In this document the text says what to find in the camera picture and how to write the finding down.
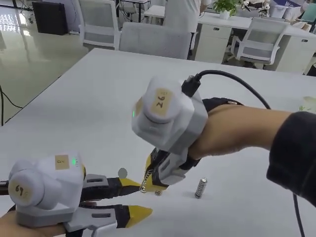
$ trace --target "white office chair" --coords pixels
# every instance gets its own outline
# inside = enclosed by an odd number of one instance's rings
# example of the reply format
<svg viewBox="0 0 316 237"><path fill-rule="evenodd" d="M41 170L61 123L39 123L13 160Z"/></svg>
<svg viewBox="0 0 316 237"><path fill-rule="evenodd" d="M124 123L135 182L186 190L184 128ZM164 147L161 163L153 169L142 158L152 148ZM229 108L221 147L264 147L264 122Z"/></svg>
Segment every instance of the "white office chair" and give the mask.
<svg viewBox="0 0 316 237"><path fill-rule="evenodd" d="M80 41L119 48L120 31L112 0L76 0L80 18Z"/></svg>
<svg viewBox="0 0 316 237"><path fill-rule="evenodd" d="M286 22L253 18L242 41L233 37L233 57L251 63L273 64L279 49L278 44L288 26Z"/></svg>
<svg viewBox="0 0 316 237"><path fill-rule="evenodd" d="M125 22L119 50L169 58L187 59L191 33L166 26Z"/></svg>

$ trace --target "yellow label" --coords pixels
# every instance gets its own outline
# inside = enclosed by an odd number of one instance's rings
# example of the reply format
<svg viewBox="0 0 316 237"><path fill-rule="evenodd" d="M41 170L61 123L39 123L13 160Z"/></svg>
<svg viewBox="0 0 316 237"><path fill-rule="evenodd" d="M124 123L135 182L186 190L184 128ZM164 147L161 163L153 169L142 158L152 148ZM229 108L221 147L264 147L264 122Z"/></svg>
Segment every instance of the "yellow label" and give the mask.
<svg viewBox="0 0 316 237"><path fill-rule="evenodd" d="M56 155L55 156L55 169L69 169L69 158L68 155Z"/></svg>
<svg viewBox="0 0 316 237"><path fill-rule="evenodd" d="M140 99L136 103L136 116L139 115L143 108L143 97L140 97Z"/></svg>
<svg viewBox="0 0 316 237"><path fill-rule="evenodd" d="M9 182L8 191L10 195L15 196L23 202L29 202L32 196L32 190L29 187L21 185L15 180Z"/></svg>
<svg viewBox="0 0 316 237"><path fill-rule="evenodd" d="M165 88L156 89L155 100L152 104L151 111L159 116L165 116L172 98L172 92Z"/></svg>

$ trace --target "white drawer cabinet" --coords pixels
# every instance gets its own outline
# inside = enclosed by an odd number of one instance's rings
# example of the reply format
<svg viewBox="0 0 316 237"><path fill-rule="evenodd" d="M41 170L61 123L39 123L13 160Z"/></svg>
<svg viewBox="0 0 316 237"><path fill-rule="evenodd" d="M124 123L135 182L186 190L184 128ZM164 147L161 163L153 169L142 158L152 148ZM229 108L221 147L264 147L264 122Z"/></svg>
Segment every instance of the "white drawer cabinet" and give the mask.
<svg viewBox="0 0 316 237"><path fill-rule="evenodd" d="M195 60L208 63L222 63L232 29L203 25L197 45Z"/></svg>

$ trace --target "tiled floor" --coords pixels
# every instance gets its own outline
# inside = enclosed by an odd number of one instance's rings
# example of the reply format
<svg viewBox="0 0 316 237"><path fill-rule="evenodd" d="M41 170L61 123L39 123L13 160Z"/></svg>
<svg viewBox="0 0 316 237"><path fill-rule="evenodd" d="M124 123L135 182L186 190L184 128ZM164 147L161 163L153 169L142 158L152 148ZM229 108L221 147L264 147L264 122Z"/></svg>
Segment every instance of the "tiled floor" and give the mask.
<svg viewBox="0 0 316 237"><path fill-rule="evenodd" d="M0 85L23 107L81 59L88 50L76 35L37 32L28 12L0 7ZM4 118L18 111L4 102Z"/></svg>

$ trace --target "spring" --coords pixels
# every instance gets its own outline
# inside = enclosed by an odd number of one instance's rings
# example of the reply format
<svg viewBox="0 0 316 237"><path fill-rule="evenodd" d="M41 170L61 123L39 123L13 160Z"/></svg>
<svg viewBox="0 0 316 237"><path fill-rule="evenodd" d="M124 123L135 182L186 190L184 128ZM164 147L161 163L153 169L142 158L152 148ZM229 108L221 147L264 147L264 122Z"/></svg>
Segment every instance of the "spring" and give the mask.
<svg viewBox="0 0 316 237"><path fill-rule="evenodd" d="M206 188L206 184L207 184L207 179L206 178L202 178L200 179L199 183L198 183L198 187L197 187L197 191L196 191L196 198L200 199L203 195L203 192Z"/></svg>
<svg viewBox="0 0 316 237"><path fill-rule="evenodd" d="M149 178L149 176L152 174L153 170L150 169L146 172L145 176L144 176L144 180L142 182L142 184L139 187L139 191L142 193L146 193L146 185L147 185L147 180Z"/></svg>
<svg viewBox="0 0 316 237"><path fill-rule="evenodd" d="M156 195L156 196L161 196L161 194L162 194L162 191L158 191L158 190L155 191L155 195Z"/></svg>

